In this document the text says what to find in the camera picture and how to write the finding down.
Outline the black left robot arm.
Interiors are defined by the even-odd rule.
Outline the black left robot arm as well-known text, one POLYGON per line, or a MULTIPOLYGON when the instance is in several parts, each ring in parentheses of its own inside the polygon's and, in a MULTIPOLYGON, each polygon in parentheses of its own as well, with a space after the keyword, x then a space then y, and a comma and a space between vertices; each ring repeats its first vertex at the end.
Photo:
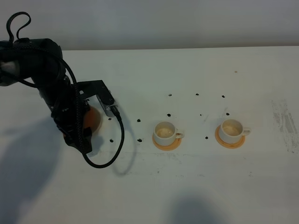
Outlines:
POLYGON ((92 130, 84 127, 90 106, 55 42, 24 38, 0 43, 0 85, 17 82, 38 89, 67 145, 82 154, 92 151, 92 130))

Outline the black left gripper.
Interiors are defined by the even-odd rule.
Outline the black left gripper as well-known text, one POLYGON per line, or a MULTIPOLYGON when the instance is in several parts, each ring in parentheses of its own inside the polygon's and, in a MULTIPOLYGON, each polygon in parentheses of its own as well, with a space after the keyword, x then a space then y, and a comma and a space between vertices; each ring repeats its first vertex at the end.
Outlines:
POLYGON ((92 151, 90 127, 82 130, 85 105, 74 85, 66 86, 58 97, 51 110, 51 117, 54 119, 58 129, 64 134, 64 141, 68 146, 77 149, 82 154, 92 151))

